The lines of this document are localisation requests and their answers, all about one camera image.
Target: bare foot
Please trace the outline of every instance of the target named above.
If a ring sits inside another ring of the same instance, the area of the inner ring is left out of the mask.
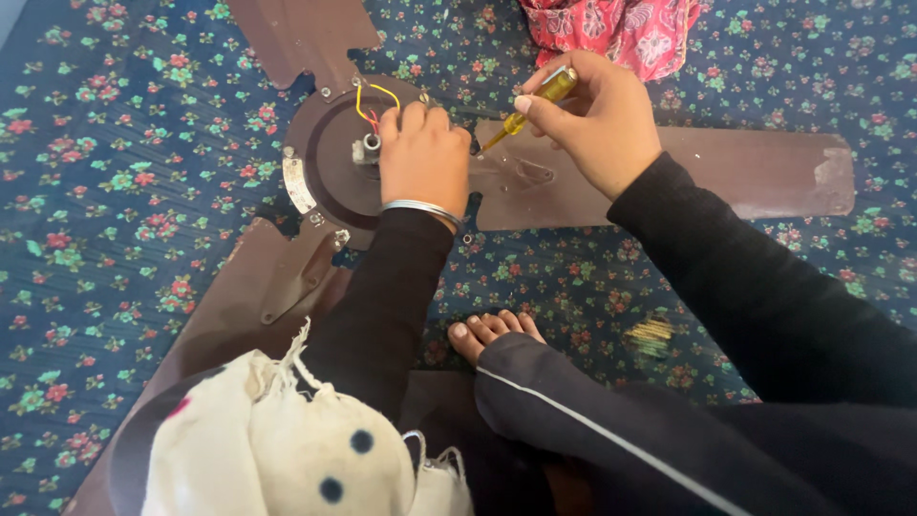
[[[465,357],[472,367],[478,365],[478,355],[484,347],[495,341],[497,337],[510,331],[528,333],[535,340],[545,344],[545,339],[535,327],[535,321],[527,313],[522,312],[518,317],[509,310],[501,310],[495,316],[484,314],[480,317],[472,315],[466,322],[457,322],[449,327],[449,342],[458,354]]]

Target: pink floral fabric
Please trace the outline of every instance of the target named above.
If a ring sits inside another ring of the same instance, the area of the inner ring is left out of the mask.
[[[707,5],[699,0],[520,0],[535,43],[537,65],[575,49],[592,50],[661,79],[685,60],[688,29]]]

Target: yellow screwdriver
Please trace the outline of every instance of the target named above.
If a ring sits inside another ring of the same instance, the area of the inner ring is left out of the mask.
[[[532,93],[532,95],[540,96],[541,98],[546,98],[554,104],[560,102],[570,90],[573,89],[573,86],[576,85],[579,77],[576,74],[576,71],[572,68],[568,68],[567,65],[563,65],[558,68],[554,73],[552,73],[540,86],[538,89]],[[519,112],[515,112],[509,117],[506,117],[506,120],[503,122],[503,129],[497,133],[490,141],[484,144],[481,147],[481,150],[478,152],[478,159],[482,160],[484,157],[482,154],[484,151],[490,149],[496,145],[496,143],[503,139],[507,134],[515,134],[522,129],[522,126],[525,125],[525,115]]]

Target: screwdriver handle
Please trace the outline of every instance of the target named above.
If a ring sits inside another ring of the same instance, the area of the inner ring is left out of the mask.
[[[545,79],[532,95],[546,98],[556,104],[570,93],[570,90],[573,89],[579,79],[576,71],[568,68],[565,64]],[[525,115],[516,111],[503,121],[503,130],[508,134],[515,134],[522,130],[522,126],[525,125],[526,121]]]

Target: blue floral rug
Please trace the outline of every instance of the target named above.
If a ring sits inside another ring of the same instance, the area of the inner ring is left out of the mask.
[[[351,52],[364,72],[423,87],[456,120],[511,110],[536,55],[516,3],[365,4],[384,44]],[[914,327],[917,13],[874,0],[705,11],[682,70],[649,85],[657,123],[843,135],[854,212],[754,225]],[[252,218],[295,233],[279,147],[314,88],[302,77],[274,90],[214,0],[32,0],[0,78],[0,503],[54,514]],[[646,379],[702,405],[757,401],[625,232],[473,239],[449,259],[418,366],[463,366],[444,337],[452,320],[528,308],[607,386]],[[624,338],[650,316],[675,325],[661,353]]]

